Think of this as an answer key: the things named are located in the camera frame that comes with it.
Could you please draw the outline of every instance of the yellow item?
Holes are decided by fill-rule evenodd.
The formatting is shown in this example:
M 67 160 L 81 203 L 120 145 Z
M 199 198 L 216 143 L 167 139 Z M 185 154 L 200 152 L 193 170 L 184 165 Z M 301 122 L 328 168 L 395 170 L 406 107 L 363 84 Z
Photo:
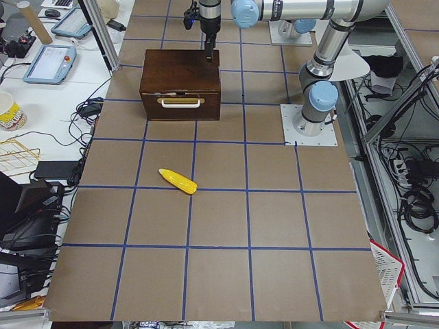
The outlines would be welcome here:
M 186 192 L 187 194 L 194 194 L 197 191 L 197 183 L 192 182 L 189 178 L 176 173 L 175 171 L 169 169 L 159 169 L 158 172 L 165 178 L 169 183 L 178 187 L 180 190 Z
M 30 300 L 18 303 L 12 310 L 34 310 L 43 305 L 45 296 L 35 296 Z

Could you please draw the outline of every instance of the blue joint cap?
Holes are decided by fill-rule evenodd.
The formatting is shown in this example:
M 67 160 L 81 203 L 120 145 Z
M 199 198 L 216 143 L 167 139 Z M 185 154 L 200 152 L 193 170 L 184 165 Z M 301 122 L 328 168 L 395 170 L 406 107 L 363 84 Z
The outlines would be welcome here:
M 338 99 L 338 90 L 328 81 L 319 81 L 311 87 L 309 101 L 320 112 L 328 112 L 333 109 Z
M 253 0 L 234 0 L 230 9 L 233 22 L 242 29 L 252 27 L 259 19 L 259 8 Z
M 298 19 L 294 22 L 294 29 L 297 33 L 307 33 L 311 31 L 317 24 L 316 19 Z

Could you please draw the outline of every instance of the white handle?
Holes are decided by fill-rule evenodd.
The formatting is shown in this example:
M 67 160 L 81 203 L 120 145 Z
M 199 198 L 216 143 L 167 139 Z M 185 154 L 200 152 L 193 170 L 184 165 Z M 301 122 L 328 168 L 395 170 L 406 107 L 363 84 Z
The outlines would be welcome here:
M 201 101 L 198 100 L 195 104 L 166 104 L 165 100 L 162 99 L 161 104 L 164 108 L 199 108 Z

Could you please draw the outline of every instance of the box lid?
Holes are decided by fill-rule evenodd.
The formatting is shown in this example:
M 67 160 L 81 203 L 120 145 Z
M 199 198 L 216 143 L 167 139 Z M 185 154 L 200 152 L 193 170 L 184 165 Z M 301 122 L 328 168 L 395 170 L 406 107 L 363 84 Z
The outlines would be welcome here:
M 204 50 L 158 50 L 145 52 L 141 93 L 219 92 L 220 53 L 208 62 Z

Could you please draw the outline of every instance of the white mounting plate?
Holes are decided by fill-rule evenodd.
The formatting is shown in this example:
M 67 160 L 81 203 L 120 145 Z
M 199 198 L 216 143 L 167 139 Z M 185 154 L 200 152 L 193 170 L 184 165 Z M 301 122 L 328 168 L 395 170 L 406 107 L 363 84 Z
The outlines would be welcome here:
M 290 45 L 290 46 L 300 46 L 300 47 L 311 47 L 313 41 L 311 39 L 311 34 L 304 33 L 295 39 L 284 39 L 278 32 L 279 25 L 282 21 L 270 22 L 270 37 L 272 39 L 272 45 Z
M 302 110 L 302 107 L 301 104 L 281 104 L 285 145 L 294 146 L 297 143 L 297 145 L 302 146 L 338 146 L 332 123 L 326 125 L 316 137 L 303 136 L 294 129 L 293 118 L 297 112 Z M 330 114 L 328 114 L 326 121 L 329 120 L 331 120 Z

